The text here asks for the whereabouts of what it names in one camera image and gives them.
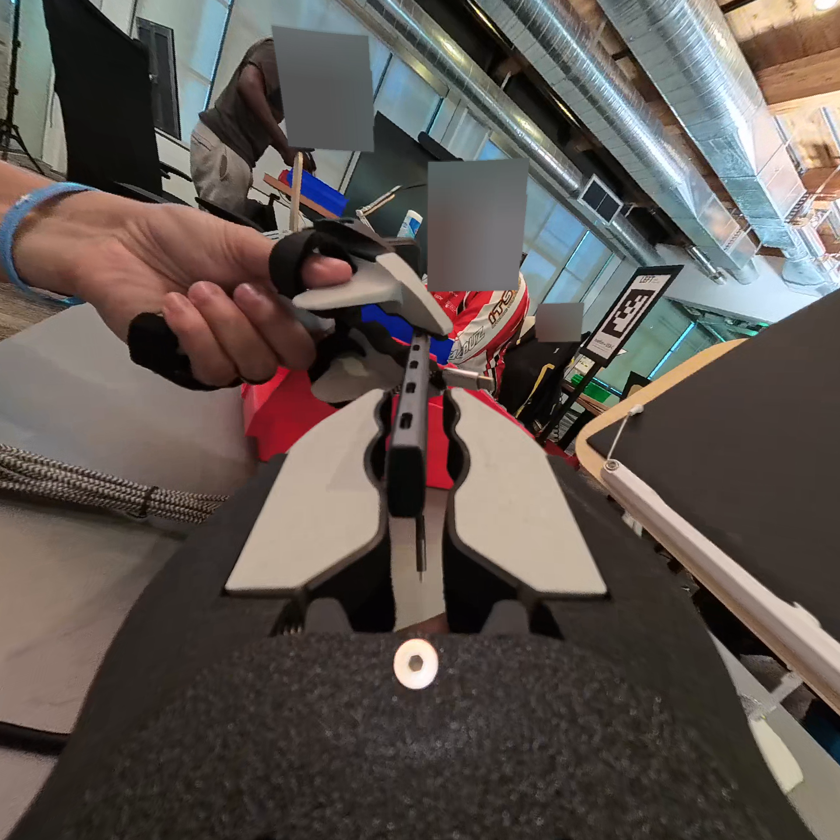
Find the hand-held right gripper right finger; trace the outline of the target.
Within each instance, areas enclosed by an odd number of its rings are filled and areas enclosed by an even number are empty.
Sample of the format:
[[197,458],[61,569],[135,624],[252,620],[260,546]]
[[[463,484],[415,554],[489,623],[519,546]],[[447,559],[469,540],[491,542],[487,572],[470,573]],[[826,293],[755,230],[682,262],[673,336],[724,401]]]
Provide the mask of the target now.
[[556,602],[599,602],[608,588],[543,449],[465,389],[444,397],[448,493],[443,528],[447,624],[478,634],[497,606],[530,629]]

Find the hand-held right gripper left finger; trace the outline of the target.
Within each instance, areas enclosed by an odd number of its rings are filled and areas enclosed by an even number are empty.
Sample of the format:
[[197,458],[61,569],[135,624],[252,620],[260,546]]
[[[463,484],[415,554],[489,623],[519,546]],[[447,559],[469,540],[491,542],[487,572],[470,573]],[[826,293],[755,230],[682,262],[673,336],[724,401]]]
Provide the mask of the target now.
[[283,459],[224,593],[281,599],[301,616],[338,602],[352,628],[391,630],[389,521],[375,467],[391,396],[365,393],[301,437]]

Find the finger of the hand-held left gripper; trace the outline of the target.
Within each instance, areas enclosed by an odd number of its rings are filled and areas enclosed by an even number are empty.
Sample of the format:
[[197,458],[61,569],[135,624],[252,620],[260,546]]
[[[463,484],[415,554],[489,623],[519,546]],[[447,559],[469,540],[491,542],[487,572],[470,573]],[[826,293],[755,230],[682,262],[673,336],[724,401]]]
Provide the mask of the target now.
[[384,253],[373,261],[365,260],[364,275],[371,277],[374,284],[369,303],[435,337],[447,337],[452,331],[451,318],[414,268],[397,253]]
[[350,403],[373,390],[391,392],[403,381],[408,352],[386,329],[334,329],[318,343],[309,367],[311,392],[328,404]]

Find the red plastic bin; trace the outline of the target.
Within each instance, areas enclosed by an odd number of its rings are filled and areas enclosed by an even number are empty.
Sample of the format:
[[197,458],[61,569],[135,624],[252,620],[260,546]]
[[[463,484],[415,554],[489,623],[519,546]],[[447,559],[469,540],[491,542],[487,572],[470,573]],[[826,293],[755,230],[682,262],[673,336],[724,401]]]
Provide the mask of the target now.
[[[267,462],[285,454],[304,434],[337,409],[317,399],[305,371],[280,367],[273,378],[257,385],[240,387],[243,399],[245,435],[255,440],[257,457]],[[450,490],[448,438],[444,429],[442,396],[428,400],[427,485]]]

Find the dark grey usb hub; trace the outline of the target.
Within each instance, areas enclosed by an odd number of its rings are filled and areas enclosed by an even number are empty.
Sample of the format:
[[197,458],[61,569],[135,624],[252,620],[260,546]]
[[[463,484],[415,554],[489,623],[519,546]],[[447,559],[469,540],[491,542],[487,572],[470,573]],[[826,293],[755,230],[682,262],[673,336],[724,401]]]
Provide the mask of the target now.
[[427,570],[424,509],[427,487],[427,402],[430,374],[430,336],[413,334],[385,462],[388,513],[413,522],[416,571]]

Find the blue plastic bin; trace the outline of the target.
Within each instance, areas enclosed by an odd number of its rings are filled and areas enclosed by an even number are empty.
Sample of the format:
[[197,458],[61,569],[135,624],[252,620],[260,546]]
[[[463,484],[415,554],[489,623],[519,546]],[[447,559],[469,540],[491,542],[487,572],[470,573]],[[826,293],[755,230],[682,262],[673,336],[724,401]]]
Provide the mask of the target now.
[[[267,184],[272,184],[279,192],[291,197],[293,178],[293,171],[286,169],[274,181],[266,175],[265,181]],[[319,180],[315,175],[303,171],[300,187],[299,204],[302,207],[326,217],[342,217],[345,215],[348,199],[341,192]]]
[[[414,328],[403,317],[386,313],[381,307],[373,304],[361,308],[363,322],[376,322],[381,324],[389,335],[397,342],[410,344],[413,341]],[[449,337],[431,337],[429,353],[438,364],[448,363],[449,355],[454,346],[454,341]]]

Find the black jacket yellow stripe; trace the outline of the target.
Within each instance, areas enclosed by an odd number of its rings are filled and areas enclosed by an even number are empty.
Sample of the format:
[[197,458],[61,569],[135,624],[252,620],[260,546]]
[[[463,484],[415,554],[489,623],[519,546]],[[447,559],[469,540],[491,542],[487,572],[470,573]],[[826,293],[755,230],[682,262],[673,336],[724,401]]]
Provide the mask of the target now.
[[564,371],[588,332],[571,342],[540,342],[534,324],[504,355],[498,403],[530,433],[536,434],[557,402]]

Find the white folding stand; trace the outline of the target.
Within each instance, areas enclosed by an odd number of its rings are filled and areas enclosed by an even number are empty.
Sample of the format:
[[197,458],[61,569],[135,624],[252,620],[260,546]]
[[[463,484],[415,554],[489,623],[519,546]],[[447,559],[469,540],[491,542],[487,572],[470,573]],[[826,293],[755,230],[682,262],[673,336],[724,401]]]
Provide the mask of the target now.
[[[839,644],[814,615],[800,604],[786,602],[772,593],[614,457],[628,420],[643,411],[643,404],[630,402],[601,468],[606,488],[629,516],[658,535],[669,552],[681,557],[681,563],[700,584],[714,595],[732,596],[736,606],[745,609],[761,628],[775,631],[794,660],[822,679],[830,694],[838,694]],[[804,682],[801,675],[791,671],[766,700],[748,694],[738,695],[751,734],[785,794],[804,781],[804,774],[791,750],[768,723],[768,716]]]

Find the ceiling vent grille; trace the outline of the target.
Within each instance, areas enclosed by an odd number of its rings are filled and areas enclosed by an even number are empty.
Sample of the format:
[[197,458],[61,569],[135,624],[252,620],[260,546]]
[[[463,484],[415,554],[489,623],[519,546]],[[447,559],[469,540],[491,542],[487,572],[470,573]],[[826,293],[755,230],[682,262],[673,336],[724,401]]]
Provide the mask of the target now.
[[590,175],[576,200],[606,225],[612,224],[624,207],[624,202],[597,175]]

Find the marker sign on stand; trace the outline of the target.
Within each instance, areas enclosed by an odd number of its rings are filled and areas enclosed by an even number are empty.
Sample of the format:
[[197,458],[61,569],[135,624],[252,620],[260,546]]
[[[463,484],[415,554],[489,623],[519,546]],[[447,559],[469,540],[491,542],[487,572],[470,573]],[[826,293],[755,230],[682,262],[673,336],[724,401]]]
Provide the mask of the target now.
[[646,318],[649,309],[665,294],[683,268],[682,265],[657,266],[640,268],[633,273],[612,309],[581,342],[575,356],[590,361],[591,366],[566,398],[562,397],[565,368],[561,366],[549,374],[547,394],[537,401],[529,400],[520,419],[539,445],[549,440],[553,430],[578,397],[583,395],[596,373],[613,362]]

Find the wood-framed black board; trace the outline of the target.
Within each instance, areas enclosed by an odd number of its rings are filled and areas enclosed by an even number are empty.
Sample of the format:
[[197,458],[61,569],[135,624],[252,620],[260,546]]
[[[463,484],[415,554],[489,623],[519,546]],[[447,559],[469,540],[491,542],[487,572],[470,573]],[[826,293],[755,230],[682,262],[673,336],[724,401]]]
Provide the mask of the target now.
[[[643,404],[614,457],[838,641],[838,388],[835,291],[750,339],[699,353],[608,409],[580,431],[576,454],[606,488],[601,468],[615,433],[630,402]],[[838,694],[775,631],[732,596],[714,596],[838,711]]]

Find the blue wristband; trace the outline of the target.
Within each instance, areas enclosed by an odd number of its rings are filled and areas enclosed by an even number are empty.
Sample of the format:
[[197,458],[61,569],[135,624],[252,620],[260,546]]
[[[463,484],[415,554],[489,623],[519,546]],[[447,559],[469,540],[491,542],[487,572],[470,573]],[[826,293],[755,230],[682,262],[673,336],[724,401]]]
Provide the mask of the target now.
[[83,301],[78,297],[31,287],[25,282],[18,274],[14,262],[14,245],[18,230],[34,211],[67,196],[86,192],[94,193],[96,190],[89,185],[75,182],[52,182],[27,192],[10,206],[1,223],[1,267],[12,287],[32,299],[54,303],[63,308],[72,308],[82,304]]

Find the round silver ventilation duct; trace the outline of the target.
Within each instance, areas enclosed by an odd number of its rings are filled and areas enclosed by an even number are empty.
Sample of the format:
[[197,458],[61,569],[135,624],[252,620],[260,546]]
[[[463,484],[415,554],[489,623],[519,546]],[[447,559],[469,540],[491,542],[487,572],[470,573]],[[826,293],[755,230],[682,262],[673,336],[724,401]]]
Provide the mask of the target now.
[[409,56],[452,91],[498,138],[528,161],[546,189],[571,201],[584,186],[581,171],[455,40],[416,2],[342,1],[388,47]]

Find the foil-wrapped ventilation duct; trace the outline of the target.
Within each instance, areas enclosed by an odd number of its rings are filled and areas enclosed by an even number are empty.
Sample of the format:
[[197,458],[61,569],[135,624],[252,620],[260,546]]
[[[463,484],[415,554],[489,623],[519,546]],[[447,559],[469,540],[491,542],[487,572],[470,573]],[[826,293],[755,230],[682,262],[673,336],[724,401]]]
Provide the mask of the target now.
[[603,1],[601,8],[793,290],[838,290],[838,261],[790,222],[805,186],[717,2]]

